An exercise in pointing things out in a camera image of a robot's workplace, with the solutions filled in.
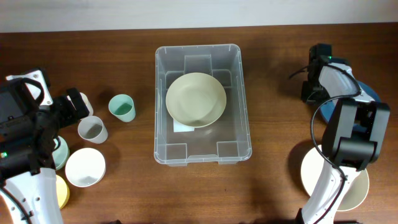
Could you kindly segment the mint green cup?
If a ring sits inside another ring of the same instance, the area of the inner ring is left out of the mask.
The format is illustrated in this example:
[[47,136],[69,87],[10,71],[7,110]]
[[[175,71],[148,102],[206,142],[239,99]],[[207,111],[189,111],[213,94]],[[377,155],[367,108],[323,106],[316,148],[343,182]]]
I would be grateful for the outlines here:
[[112,97],[108,109],[122,122],[130,122],[136,117],[134,101],[129,95],[120,94]]

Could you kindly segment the white small bowl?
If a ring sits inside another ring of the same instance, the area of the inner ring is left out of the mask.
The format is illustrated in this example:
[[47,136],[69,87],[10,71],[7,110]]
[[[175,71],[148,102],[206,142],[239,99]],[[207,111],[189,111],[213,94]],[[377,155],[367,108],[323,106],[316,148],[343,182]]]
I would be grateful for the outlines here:
[[105,175],[104,155],[93,148],[75,151],[67,160],[65,175],[75,187],[90,187],[97,184]]

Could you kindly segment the light grey cup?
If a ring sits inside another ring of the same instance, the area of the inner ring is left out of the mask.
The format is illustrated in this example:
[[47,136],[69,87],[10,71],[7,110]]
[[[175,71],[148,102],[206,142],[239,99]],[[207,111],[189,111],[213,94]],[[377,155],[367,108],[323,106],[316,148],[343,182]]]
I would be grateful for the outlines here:
[[97,116],[83,118],[78,125],[78,134],[84,140],[95,144],[102,144],[108,138],[108,131]]

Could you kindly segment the clear plastic storage bin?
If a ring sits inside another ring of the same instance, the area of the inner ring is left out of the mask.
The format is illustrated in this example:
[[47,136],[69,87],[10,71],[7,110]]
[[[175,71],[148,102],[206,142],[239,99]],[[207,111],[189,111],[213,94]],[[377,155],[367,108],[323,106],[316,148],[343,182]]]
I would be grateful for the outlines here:
[[154,159],[235,164],[252,155],[241,49],[163,46],[155,52]]

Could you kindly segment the cream bowl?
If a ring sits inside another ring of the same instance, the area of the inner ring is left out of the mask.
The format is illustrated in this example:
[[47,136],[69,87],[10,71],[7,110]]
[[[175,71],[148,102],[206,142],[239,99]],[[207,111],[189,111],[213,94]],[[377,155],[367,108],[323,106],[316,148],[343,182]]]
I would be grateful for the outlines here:
[[[309,150],[304,156],[300,176],[306,193],[311,196],[318,182],[323,168],[323,159],[315,148]],[[362,170],[355,180],[348,184],[349,189],[343,197],[338,212],[347,212],[360,206],[369,192],[369,176],[367,170]]]
[[165,104],[169,115],[186,126],[204,128],[223,114],[227,103],[222,84],[206,73],[187,73],[167,90]]

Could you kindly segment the mint green small bowl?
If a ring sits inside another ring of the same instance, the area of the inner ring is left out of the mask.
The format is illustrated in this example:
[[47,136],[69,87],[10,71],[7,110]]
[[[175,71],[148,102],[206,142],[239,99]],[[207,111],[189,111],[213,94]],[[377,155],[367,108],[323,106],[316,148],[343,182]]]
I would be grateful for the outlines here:
[[55,150],[52,153],[53,160],[55,163],[55,169],[60,170],[65,166],[70,156],[70,150],[67,142],[61,136],[54,139]]

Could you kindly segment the cream white cup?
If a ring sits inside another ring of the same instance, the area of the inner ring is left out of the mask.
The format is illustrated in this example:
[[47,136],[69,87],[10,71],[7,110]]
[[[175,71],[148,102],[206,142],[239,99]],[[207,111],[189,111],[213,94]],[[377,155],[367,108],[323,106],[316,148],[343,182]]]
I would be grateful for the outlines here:
[[81,98],[82,98],[82,100],[83,100],[83,102],[84,102],[84,104],[86,106],[87,111],[88,111],[88,114],[86,116],[78,114],[78,112],[76,111],[75,105],[73,104],[72,99],[71,99],[71,97],[69,95],[67,95],[67,100],[70,102],[72,108],[76,111],[77,116],[80,119],[83,119],[83,118],[85,118],[87,116],[92,116],[93,115],[93,107],[92,107],[91,103],[89,102],[87,96],[84,93],[80,93],[80,95],[81,95]]

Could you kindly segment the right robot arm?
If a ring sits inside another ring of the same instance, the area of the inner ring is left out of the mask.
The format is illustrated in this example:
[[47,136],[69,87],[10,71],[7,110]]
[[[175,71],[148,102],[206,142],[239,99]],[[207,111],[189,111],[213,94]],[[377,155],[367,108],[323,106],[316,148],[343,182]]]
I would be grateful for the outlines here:
[[322,136],[314,148],[323,159],[320,177],[296,223],[333,223],[343,197],[368,164],[379,158],[390,107],[376,101],[359,85],[346,59],[334,57],[330,44],[310,47],[301,99],[321,109],[334,104]]

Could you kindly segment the dark blue bowl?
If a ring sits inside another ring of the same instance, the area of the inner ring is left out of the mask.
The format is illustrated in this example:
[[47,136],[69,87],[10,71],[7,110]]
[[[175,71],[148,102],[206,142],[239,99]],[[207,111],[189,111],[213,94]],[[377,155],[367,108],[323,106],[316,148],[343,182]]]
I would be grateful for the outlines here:
[[[381,102],[379,95],[370,86],[368,86],[367,84],[365,84],[361,81],[358,81],[358,84],[376,102]],[[321,116],[325,120],[326,123],[329,122],[334,109],[335,109],[335,104],[333,102],[328,102],[327,104],[323,105],[320,108]],[[353,126],[353,130],[359,131],[359,132],[365,132],[366,128],[364,126],[361,126],[360,124],[355,123]]]

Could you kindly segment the white label in bin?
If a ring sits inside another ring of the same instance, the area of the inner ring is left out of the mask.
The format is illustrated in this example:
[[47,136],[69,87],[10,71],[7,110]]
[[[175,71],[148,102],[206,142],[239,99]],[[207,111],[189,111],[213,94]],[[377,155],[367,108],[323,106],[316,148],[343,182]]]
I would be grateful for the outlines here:
[[182,132],[192,132],[195,128],[191,126],[186,126],[182,123],[179,123],[175,119],[173,120],[173,131],[175,133],[182,133]]

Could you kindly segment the yellow small bowl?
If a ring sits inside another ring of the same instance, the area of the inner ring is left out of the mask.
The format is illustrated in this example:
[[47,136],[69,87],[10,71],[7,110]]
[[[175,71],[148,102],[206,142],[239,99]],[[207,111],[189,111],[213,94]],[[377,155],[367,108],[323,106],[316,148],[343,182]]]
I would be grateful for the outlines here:
[[56,175],[56,188],[58,206],[60,209],[62,209],[70,198],[70,189],[65,180],[59,175]]

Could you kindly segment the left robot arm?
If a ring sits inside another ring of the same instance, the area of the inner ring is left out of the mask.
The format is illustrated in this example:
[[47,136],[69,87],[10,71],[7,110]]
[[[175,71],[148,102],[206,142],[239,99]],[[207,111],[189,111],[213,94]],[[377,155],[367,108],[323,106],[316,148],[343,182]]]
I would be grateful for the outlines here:
[[1,85],[1,195],[14,223],[62,223],[52,153],[58,131],[89,111],[76,88],[41,108],[44,94],[34,98],[29,85],[45,88],[29,78]]

